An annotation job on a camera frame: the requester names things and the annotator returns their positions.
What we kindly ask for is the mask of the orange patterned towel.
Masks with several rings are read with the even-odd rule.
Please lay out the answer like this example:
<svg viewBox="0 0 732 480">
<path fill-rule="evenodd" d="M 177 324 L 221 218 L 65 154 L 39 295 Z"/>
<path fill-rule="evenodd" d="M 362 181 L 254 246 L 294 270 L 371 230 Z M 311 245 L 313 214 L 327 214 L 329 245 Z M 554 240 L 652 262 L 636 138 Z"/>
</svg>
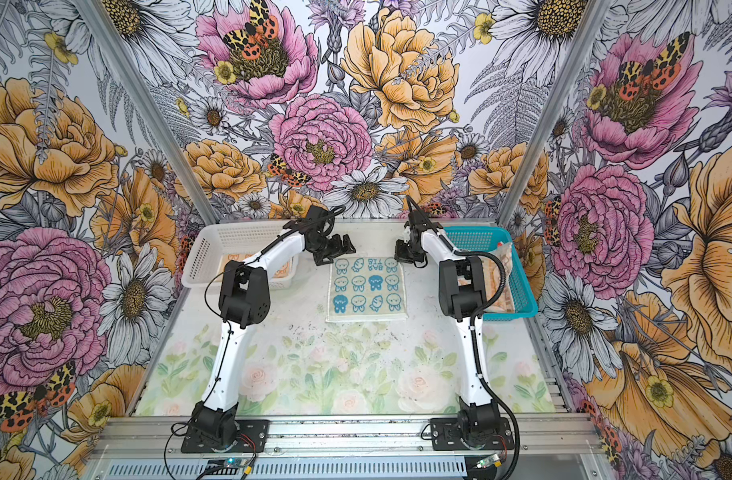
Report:
<svg viewBox="0 0 732 480">
<path fill-rule="evenodd" d="M 231 261 L 243 262 L 250 267 L 262 267 L 267 271 L 271 280 L 290 279 L 296 273 L 296 260 L 288 254 L 226 254 L 221 259 L 220 270 L 223 270 Z"/>
</svg>

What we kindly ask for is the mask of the blue and cream towel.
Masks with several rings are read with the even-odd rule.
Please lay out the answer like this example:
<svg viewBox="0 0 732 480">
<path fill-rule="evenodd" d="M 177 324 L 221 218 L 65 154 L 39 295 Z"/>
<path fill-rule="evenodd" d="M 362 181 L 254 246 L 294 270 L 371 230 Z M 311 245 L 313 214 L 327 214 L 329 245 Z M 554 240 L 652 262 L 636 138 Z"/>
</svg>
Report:
<svg viewBox="0 0 732 480">
<path fill-rule="evenodd" d="M 408 318 L 401 264 L 393 257 L 342 257 L 334 261 L 326 321 L 401 321 Z"/>
</svg>

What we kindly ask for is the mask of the teal plastic basket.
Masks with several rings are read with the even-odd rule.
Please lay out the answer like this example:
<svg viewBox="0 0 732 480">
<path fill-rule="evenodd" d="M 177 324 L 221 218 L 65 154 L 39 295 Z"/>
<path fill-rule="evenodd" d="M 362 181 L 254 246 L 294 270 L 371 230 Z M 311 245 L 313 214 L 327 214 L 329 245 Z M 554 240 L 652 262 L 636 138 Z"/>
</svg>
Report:
<svg viewBox="0 0 732 480">
<path fill-rule="evenodd" d="M 504 266 L 507 280 L 501 296 L 486 310 L 485 321 L 514 321 L 534 317 L 537 301 L 511 235 L 503 228 L 488 225 L 451 226 L 447 237 L 458 250 L 487 251 Z"/>
</svg>

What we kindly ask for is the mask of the pink and cream towel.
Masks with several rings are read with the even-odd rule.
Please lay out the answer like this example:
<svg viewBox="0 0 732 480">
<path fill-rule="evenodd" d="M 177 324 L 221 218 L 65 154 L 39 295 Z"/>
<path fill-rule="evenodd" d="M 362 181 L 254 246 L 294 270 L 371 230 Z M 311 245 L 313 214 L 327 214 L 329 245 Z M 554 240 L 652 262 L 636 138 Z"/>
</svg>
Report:
<svg viewBox="0 0 732 480">
<path fill-rule="evenodd" d="M 492 252 L 493 256 L 496 256 L 504 266 L 505 275 L 501 275 L 501 271 L 498 265 L 488 257 L 482 259 L 484 278 L 486 286 L 486 298 L 492 297 L 499 289 L 501 284 L 504 284 L 503 291 L 497 300 L 490 305 L 486 311 L 488 313 L 514 313 L 515 312 L 515 301 L 513 299 L 512 290 L 509 283 L 510 275 L 513 272 L 514 262 L 512 257 L 511 242 L 503 243 L 499 242 L 497 248 Z"/>
</svg>

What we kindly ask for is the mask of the white plastic basket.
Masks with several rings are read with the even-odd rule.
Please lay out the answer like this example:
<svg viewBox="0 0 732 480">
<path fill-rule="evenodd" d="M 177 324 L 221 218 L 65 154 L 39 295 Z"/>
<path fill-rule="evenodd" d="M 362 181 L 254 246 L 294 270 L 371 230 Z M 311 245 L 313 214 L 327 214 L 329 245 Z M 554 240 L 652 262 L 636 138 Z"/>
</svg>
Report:
<svg viewBox="0 0 732 480">
<path fill-rule="evenodd" d="M 283 225 L 283 221 L 265 220 L 207 226 L 191 247 L 183 269 L 182 284 L 187 288 L 205 288 L 223 271 L 220 270 L 221 259 L 226 254 L 288 254 L 295 259 L 304 251 L 304 237 L 300 233 L 292 233 L 280 239 L 286 233 Z M 270 289 L 289 288 L 292 278 L 269 279 Z"/>
</svg>

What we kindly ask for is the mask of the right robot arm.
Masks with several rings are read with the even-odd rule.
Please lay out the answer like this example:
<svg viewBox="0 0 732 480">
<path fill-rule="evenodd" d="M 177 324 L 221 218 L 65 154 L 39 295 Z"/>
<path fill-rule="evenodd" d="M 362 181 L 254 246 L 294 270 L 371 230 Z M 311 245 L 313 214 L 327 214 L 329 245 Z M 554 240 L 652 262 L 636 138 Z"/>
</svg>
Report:
<svg viewBox="0 0 732 480">
<path fill-rule="evenodd" d="M 503 426 L 501 399 L 488 383 L 482 359 L 482 325 L 486 310 L 504 292 L 506 268 L 490 252 L 456 246 L 444 227 L 413 201 L 405 238 L 396 242 L 395 259 L 417 268 L 437 267 L 440 310 L 454 320 L 463 358 L 456 430 L 463 445 L 480 448 Z"/>
</svg>

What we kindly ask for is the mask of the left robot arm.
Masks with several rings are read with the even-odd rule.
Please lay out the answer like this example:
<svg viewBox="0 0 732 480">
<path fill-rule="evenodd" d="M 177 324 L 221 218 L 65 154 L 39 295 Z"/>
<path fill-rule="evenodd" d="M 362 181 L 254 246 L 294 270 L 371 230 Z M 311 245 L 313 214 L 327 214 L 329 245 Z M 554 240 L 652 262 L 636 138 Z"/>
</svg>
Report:
<svg viewBox="0 0 732 480">
<path fill-rule="evenodd" d="M 312 206 L 304 218 L 288 221 L 262 250 L 241 261 L 228 261 L 216 275 L 221 287 L 214 313 L 222 321 L 222 334 L 206 391 L 187 422 L 193 446 L 227 451 L 238 440 L 242 369 L 251 337 L 271 310 L 270 279 L 303 252 L 310 253 L 318 266 L 354 254 L 350 238 L 333 232 L 344 211 L 343 206 L 331 210 Z"/>
</svg>

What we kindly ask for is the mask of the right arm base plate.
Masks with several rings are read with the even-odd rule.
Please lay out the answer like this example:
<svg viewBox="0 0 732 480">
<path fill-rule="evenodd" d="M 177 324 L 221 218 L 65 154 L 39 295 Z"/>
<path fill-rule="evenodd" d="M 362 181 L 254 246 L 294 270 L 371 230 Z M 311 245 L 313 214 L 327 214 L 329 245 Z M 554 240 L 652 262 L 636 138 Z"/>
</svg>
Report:
<svg viewBox="0 0 732 480">
<path fill-rule="evenodd" d="M 463 425 L 458 418 L 436 417 L 429 422 L 435 451 L 513 451 L 514 429 L 502 418 L 497 426 Z"/>
</svg>

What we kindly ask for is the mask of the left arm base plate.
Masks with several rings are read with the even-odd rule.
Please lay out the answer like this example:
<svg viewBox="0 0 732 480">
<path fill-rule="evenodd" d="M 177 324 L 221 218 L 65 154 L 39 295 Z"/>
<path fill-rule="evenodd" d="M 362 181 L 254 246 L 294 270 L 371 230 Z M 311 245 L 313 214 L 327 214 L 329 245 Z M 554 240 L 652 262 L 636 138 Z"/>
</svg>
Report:
<svg viewBox="0 0 732 480">
<path fill-rule="evenodd" d="M 193 421 L 181 446 L 187 454 L 261 453 L 265 450 L 269 420 L 219 420 L 216 424 Z"/>
</svg>

